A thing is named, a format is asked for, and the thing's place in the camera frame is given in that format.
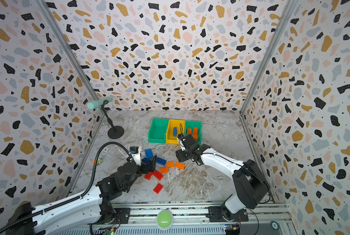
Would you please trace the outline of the orange lego brick low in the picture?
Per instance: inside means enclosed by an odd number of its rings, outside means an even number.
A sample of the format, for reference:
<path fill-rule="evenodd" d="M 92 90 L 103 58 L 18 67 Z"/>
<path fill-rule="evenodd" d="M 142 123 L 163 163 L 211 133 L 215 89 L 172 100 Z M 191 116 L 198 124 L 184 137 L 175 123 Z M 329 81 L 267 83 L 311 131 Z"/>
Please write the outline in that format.
<path fill-rule="evenodd" d="M 185 170 L 185 164 L 179 163 L 179 162 L 175 162 L 175 167 L 178 169 L 182 169 Z"/>
<path fill-rule="evenodd" d="M 161 174 L 166 174 L 169 172 L 169 169 L 167 167 L 161 167 L 159 170 Z"/>

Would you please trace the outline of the blue lego brick slim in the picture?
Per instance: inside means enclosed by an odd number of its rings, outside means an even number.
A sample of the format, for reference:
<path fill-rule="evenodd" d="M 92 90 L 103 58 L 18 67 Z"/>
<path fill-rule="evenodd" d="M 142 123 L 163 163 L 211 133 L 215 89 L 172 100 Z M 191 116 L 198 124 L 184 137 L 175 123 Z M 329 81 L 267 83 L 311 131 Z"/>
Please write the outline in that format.
<path fill-rule="evenodd" d="M 177 128 L 174 127 L 174 129 L 173 129 L 173 136 L 174 136 L 174 137 L 177 137 L 177 132 L 178 132 L 178 131 L 177 131 Z"/>

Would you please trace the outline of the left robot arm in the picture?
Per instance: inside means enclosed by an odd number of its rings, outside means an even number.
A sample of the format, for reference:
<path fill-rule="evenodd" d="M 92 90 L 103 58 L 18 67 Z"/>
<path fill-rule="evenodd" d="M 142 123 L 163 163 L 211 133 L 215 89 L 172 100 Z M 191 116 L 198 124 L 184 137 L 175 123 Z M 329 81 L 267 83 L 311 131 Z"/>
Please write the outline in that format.
<path fill-rule="evenodd" d="M 119 217 L 111 201 L 128 193 L 135 181 L 155 172 L 157 156 L 141 158 L 138 147 L 131 147 L 128 160 L 115 173 L 73 196 L 32 206 L 19 206 L 5 226 L 6 235 L 54 235 L 84 224 L 104 224 Z"/>

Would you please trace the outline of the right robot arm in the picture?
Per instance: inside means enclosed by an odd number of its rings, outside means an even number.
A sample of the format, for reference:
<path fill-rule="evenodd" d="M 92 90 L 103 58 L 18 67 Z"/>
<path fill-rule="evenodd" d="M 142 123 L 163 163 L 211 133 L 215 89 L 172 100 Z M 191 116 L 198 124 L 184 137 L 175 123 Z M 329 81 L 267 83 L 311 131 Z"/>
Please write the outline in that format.
<path fill-rule="evenodd" d="M 243 162 L 225 156 L 206 144 L 199 145 L 191 134 L 179 134 L 177 140 L 181 147 L 176 151 L 179 162 L 191 160 L 197 165 L 213 167 L 234 182 L 236 193 L 216 212 L 210 212 L 210 219 L 234 221 L 239 211 L 255 209 L 266 195 L 270 195 L 269 183 L 255 161 Z"/>

